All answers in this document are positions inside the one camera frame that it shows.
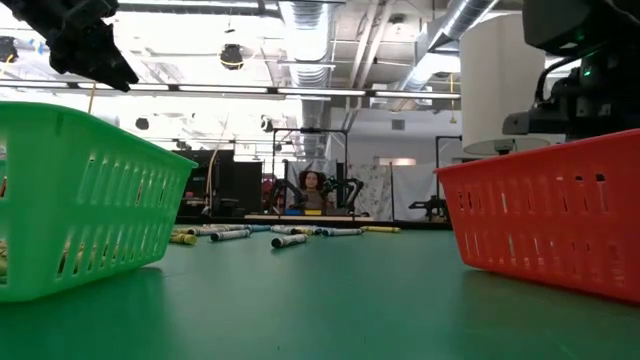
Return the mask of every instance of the person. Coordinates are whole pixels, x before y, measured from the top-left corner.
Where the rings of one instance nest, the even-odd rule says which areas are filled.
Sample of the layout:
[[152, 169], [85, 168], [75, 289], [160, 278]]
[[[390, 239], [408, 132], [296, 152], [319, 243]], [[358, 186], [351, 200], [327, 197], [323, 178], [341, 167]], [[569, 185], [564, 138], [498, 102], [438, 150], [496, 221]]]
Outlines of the person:
[[327, 177], [320, 172], [315, 171], [302, 171], [299, 176], [300, 191], [307, 196], [305, 202], [305, 210], [324, 210], [326, 208], [333, 208], [334, 201], [329, 194], [326, 197], [322, 196], [322, 186]]

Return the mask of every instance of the white cylinder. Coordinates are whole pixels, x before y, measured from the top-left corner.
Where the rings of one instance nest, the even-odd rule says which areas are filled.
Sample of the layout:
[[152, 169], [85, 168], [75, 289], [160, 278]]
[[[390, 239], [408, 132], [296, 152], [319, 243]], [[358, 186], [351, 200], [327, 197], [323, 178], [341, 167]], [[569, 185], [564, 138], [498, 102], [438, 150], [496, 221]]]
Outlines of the white cylinder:
[[509, 114], [531, 108], [545, 54], [524, 42], [522, 15], [498, 16], [469, 30], [460, 40], [462, 147], [474, 155], [497, 149], [531, 150], [557, 136], [503, 135]]

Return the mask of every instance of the cable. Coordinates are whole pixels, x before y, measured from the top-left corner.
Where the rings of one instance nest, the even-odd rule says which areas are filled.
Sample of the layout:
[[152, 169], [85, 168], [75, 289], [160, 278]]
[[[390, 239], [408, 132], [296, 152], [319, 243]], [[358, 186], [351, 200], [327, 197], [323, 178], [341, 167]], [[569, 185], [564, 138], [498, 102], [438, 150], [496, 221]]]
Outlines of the cable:
[[585, 56], [589, 56], [593, 53], [595, 53], [596, 51], [600, 50], [604, 45], [606, 44], [606, 42], [601, 42], [596, 46], [593, 46], [591, 48], [588, 48], [586, 50], [583, 50], [581, 52], [579, 52], [577, 55], [574, 56], [570, 56], [570, 57], [566, 57], [560, 61], [558, 61], [557, 63], [549, 66], [548, 68], [546, 68], [542, 74], [540, 74], [540, 77], [538, 78], [538, 84], [536, 84], [536, 92], [535, 92], [535, 102], [536, 104], [540, 104], [543, 102], [546, 102], [547, 99], [544, 98], [544, 83], [547, 80], [547, 76], [554, 70], [565, 66], [567, 64], [570, 64], [574, 61], [580, 60]]
[[218, 155], [218, 149], [220, 149], [220, 142], [222, 142], [222, 139], [224, 137], [224, 132], [227, 130], [227, 124], [229, 123], [229, 113], [227, 113], [227, 118], [224, 120], [224, 125], [222, 126], [222, 133], [220, 134], [220, 139], [218, 140], [218, 144], [216, 145], [216, 149], [213, 151], [213, 155], [211, 155], [211, 160], [209, 160], [209, 171], [207, 171], [207, 193], [209, 194], [209, 196], [207, 197], [207, 199], [209, 200], [208, 205], [209, 207], [213, 206], [213, 191], [211, 191], [211, 172], [213, 169], [213, 162], [216, 159], [216, 155]]
[[631, 14], [630, 12], [628, 12], [628, 11], [626, 11], [624, 9], [621, 9], [618, 5], [616, 5], [614, 3], [614, 0], [605, 0], [605, 1], [617, 13], [619, 13], [620, 15], [626, 17], [629, 21], [631, 21], [636, 26], [640, 26], [640, 19], [638, 19], [637, 17], [633, 16], [633, 14]]
[[7, 61], [5, 61], [4, 66], [2, 67], [2, 71], [0, 71], [0, 77], [4, 76], [4, 73], [7, 71], [7, 68], [11, 63], [11, 60], [13, 60], [13, 54], [10, 54], [9, 57], [7, 58]]
[[96, 94], [96, 86], [97, 86], [97, 83], [94, 81], [93, 87], [91, 88], [91, 95], [89, 95], [89, 110], [87, 110], [89, 114], [91, 114], [91, 110], [93, 109], [93, 97]]

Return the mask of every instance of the black panel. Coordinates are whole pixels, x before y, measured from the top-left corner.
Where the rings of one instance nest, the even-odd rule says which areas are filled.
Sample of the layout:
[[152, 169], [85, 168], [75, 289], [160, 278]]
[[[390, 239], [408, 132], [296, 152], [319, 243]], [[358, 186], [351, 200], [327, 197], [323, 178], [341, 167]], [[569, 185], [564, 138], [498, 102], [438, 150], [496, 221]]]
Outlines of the black panel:
[[262, 163], [236, 162], [233, 165], [235, 186], [232, 198], [238, 199], [238, 206], [247, 213], [262, 209]]

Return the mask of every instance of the green table surface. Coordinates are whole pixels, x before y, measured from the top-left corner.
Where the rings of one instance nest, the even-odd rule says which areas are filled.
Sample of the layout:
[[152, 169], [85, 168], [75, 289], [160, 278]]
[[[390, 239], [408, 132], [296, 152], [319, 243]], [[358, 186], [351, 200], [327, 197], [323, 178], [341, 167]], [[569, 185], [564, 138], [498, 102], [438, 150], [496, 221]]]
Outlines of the green table surface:
[[0, 359], [640, 359], [640, 309], [462, 264], [451, 232], [170, 245], [0, 305]]

